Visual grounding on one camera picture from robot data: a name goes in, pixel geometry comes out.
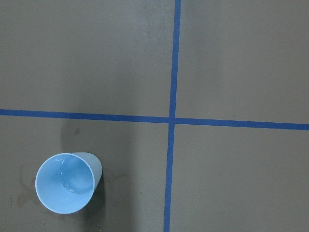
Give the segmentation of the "light blue plastic cup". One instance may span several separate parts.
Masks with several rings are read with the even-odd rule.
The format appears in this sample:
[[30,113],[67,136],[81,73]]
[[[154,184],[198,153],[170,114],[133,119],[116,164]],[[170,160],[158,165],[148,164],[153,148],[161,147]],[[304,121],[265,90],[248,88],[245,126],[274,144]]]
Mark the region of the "light blue plastic cup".
[[35,190],[50,211],[72,214],[90,202],[102,173],[100,160],[91,153],[56,154],[39,168]]

